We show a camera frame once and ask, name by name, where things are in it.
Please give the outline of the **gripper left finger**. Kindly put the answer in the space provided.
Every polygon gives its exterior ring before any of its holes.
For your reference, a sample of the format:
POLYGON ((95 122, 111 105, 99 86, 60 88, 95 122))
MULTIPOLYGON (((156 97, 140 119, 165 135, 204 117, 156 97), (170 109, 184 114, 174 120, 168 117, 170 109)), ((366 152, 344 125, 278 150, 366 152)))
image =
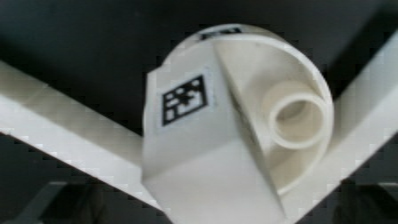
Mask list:
POLYGON ((104 224, 104 221, 99 188, 85 184, 49 182, 5 224, 104 224))

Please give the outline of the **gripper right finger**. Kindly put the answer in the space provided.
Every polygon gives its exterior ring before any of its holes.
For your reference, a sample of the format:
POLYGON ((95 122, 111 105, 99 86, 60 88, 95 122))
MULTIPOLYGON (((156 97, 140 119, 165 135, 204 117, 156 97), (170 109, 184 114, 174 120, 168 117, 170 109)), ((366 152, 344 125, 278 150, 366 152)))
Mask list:
POLYGON ((398 183, 341 183, 339 224, 398 224, 398 183))

